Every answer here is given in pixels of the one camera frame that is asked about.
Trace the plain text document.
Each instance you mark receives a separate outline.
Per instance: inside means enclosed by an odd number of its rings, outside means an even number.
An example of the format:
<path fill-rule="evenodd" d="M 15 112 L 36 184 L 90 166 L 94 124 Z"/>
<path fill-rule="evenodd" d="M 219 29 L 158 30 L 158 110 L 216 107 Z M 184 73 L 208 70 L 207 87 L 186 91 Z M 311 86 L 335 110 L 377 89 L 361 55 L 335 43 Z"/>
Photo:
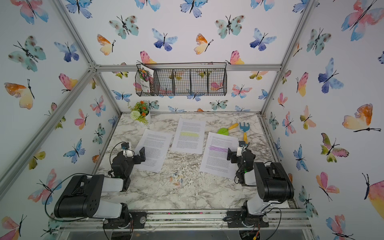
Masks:
<path fill-rule="evenodd" d="M 135 168 L 141 171 L 159 173 L 163 167 L 173 134 L 146 129 L 135 151 L 145 148 L 146 160 Z"/>

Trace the document with purple highlight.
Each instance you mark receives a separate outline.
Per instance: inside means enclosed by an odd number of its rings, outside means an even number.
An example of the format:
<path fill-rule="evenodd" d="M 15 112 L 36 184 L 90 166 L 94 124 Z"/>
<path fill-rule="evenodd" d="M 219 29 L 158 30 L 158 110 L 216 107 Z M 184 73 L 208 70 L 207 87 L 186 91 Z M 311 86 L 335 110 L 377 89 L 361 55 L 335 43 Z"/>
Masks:
<path fill-rule="evenodd" d="M 228 149 L 237 152 L 238 138 L 209 132 L 200 172 L 234 179 L 238 167 L 227 160 Z"/>

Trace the document with green highlight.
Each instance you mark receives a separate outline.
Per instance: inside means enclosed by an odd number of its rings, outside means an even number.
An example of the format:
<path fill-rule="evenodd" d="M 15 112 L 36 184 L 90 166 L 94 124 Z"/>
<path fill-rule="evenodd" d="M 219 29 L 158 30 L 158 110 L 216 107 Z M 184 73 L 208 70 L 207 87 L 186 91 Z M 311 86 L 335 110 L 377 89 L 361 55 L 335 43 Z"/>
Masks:
<path fill-rule="evenodd" d="M 179 153 L 203 153 L 205 121 L 179 119 L 171 150 Z"/>

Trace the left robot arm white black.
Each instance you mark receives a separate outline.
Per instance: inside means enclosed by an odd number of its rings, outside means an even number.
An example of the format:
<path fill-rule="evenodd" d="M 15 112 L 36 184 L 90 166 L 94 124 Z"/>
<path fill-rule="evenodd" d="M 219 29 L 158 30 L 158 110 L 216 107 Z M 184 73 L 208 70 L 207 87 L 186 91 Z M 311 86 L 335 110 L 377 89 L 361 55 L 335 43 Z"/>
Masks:
<path fill-rule="evenodd" d="M 112 161 L 112 177 L 104 175 L 75 175 L 58 199 L 54 216 L 60 219 L 97 218 L 118 219 L 126 215 L 124 204 L 101 199 L 102 194 L 128 190 L 134 165 L 146 160 L 146 149 L 131 157 L 123 150 Z"/>

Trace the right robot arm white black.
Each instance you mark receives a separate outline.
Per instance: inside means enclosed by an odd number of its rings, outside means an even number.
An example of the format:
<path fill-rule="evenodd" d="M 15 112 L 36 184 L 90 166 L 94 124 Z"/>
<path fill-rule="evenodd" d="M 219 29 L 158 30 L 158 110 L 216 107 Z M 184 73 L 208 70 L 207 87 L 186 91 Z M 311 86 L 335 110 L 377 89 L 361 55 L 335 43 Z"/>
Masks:
<path fill-rule="evenodd" d="M 242 207 L 244 217 L 261 216 L 273 206 L 294 198 L 295 190 L 282 164 L 256 162 L 256 155 L 246 147 L 228 150 L 227 160 L 238 166 L 235 183 L 256 187 L 257 195 Z"/>

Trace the green toy trowel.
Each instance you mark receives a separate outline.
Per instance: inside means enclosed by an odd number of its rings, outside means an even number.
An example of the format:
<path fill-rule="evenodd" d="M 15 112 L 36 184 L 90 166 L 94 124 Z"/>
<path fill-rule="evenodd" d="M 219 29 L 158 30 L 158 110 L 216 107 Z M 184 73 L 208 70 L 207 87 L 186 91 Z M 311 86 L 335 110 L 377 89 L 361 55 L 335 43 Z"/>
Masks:
<path fill-rule="evenodd" d="M 228 128 L 220 128 L 217 132 L 217 134 L 220 134 L 220 135 L 224 135 L 224 136 L 229 136 L 229 132 L 230 130 L 232 129 L 235 129 L 239 126 L 238 123 L 235 123 L 233 124 L 232 126 L 228 127 Z"/>

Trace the blue toy rake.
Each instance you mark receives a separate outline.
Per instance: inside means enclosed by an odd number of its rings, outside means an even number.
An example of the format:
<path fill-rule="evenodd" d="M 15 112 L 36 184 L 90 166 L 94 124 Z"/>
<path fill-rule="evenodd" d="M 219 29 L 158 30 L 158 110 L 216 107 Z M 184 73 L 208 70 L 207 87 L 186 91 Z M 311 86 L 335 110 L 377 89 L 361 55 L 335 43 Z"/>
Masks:
<path fill-rule="evenodd" d="M 245 122 L 239 123 L 239 127 L 244 132 L 244 141 L 245 141 L 245 143 L 248 144 L 249 141 L 248 141 L 247 131 L 250 130 L 250 123 L 245 123 Z"/>

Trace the artificial flower plant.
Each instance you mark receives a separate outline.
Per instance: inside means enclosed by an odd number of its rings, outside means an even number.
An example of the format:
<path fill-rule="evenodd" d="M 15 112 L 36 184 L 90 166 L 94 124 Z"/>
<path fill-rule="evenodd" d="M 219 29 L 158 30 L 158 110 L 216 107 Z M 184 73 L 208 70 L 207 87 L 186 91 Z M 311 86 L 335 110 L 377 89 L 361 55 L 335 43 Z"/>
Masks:
<path fill-rule="evenodd" d="M 147 126 L 150 123 L 151 107 L 146 101 L 139 101 L 134 106 L 129 105 L 131 110 L 130 117 L 133 121 Z"/>

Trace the colourful seed packet booklet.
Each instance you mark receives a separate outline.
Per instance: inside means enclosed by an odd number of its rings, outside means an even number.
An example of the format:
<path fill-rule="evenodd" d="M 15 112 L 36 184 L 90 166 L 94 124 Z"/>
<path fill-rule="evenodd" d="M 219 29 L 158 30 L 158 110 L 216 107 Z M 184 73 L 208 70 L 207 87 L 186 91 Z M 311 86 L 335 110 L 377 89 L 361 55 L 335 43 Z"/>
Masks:
<path fill-rule="evenodd" d="M 140 85 L 142 86 L 142 91 L 144 93 L 151 92 L 151 85 L 154 83 L 154 72 L 154 70 L 146 67 L 145 65 L 141 65 L 139 68 Z"/>

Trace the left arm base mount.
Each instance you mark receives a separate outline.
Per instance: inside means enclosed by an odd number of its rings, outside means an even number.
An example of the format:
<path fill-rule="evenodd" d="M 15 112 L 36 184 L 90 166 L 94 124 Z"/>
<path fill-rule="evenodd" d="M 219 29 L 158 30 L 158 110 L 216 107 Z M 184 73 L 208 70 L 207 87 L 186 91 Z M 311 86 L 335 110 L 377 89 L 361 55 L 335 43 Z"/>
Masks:
<path fill-rule="evenodd" d="M 147 221 L 147 212 L 126 212 L 117 219 L 106 219 L 103 228 L 106 230 L 143 229 Z"/>

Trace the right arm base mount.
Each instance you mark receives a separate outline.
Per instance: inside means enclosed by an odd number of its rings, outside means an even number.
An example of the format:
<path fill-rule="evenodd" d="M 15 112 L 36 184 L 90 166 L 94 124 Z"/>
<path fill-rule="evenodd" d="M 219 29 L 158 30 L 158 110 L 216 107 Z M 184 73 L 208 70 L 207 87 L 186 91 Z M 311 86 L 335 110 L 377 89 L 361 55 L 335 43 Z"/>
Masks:
<path fill-rule="evenodd" d="M 223 221 L 229 228 L 267 228 L 269 223 L 264 221 L 265 215 L 250 215 L 244 211 L 227 211 Z"/>

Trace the aluminium front rail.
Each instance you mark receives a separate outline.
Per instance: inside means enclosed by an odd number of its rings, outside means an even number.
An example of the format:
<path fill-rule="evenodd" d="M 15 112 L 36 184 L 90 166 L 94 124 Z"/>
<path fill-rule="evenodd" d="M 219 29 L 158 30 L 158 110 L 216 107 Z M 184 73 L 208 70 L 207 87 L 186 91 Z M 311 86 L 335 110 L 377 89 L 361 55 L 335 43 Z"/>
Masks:
<path fill-rule="evenodd" d="M 303 209 L 268 210 L 265 222 L 267 228 L 229 228 L 223 221 L 227 211 L 239 209 L 216 210 L 145 210 L 130 212 L 147 212 L 147 221 L 140 231 L 205 231 L 205 230 L 311 230 L 309 218 Z"/>

